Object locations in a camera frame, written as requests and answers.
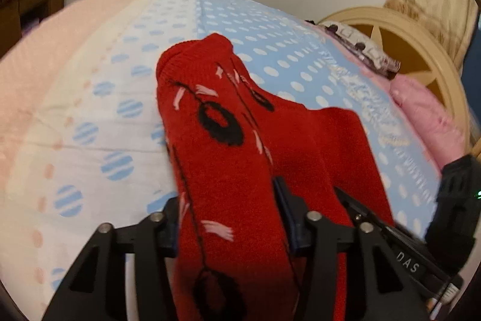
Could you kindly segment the red knitted sweater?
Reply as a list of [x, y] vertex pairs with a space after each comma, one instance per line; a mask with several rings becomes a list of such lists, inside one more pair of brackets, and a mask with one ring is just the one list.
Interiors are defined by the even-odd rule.
[[353, 111], [310, 110], [264, 91], [216, 33], [169, 48], [156, 77], [179, 192], [181, 320], [293, 318], [305, 261], [289, 250], [276, 177], [336, 224], [351, 224], [337, 191], [393, 222]]

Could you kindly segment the pink blanket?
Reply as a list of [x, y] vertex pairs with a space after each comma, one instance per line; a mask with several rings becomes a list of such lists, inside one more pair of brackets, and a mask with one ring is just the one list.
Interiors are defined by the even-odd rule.
[[439, 170], [465, 154], [466, 137], [461, 128], [434, 94], [419, 81], [398, 74], [390, 83], [390, 95]]

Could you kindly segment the pink and blue bedsheet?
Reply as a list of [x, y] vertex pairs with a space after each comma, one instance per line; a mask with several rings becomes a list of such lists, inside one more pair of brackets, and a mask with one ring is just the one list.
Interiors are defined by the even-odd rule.
[[213, 32], [266, 91], [355, 111], [395, 221], [425, 234], [434, 160], [389, 90], [319, 29], [252, 0], [80, 0], [1, 61], [1, 279], [28, 319], [99, 224], [136, 223], [174, 196], [154, 69]]

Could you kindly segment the cream wooden headboard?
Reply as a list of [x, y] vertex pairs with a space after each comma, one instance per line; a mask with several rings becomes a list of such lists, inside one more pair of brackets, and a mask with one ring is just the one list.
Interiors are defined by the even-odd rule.
[[451, 58], [430, 32], [397, 11], [384, 7], [352, 7], [324, 17], [357, 29], [386, 54], [400, 61], [400, 73], [429, 89], [447, 109], [470, 150], [470, 117], [461, 77]]

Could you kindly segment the patterned pillow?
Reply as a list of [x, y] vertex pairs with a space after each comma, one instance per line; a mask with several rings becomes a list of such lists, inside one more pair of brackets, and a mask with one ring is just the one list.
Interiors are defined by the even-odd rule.
[[377, 43], [357, 29], [330, 20], [320, 22], [319, 26], [375, 74], [392, 80], [400, 71], [399, 61], [392, 59]]

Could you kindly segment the brown wooden desk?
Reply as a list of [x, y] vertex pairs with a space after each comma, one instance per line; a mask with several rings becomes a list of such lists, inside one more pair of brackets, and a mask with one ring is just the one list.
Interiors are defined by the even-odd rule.
[[1, 0], [1, 56], [23, 37], [26, 27], [64, 8], [65, 0]]

